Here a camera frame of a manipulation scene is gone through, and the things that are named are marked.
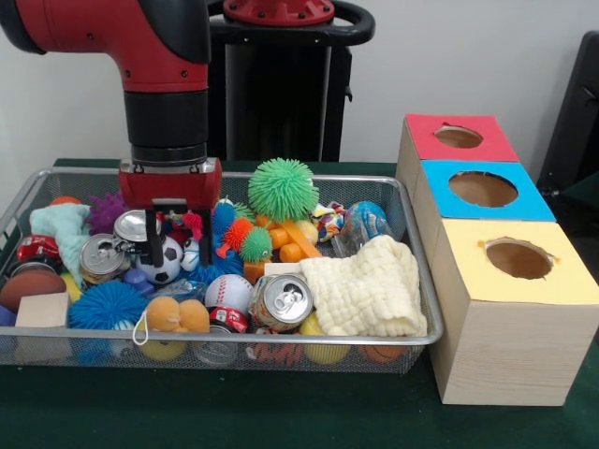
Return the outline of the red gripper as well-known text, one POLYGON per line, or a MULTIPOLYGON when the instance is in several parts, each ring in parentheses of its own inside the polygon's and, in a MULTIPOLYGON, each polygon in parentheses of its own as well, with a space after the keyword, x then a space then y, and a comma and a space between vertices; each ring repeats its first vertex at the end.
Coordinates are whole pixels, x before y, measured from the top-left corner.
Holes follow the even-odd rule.
POLYGON ((145 211, 149 260, 162 265, 162 239, 157 230, 154 210, 199 210, 202 239, 200 264, 212 263, 212 208, 219 199, 222 166, 218 158, 178 167, 151 167, 124 159, 119 165, 119 183, 124 202, 145 211))

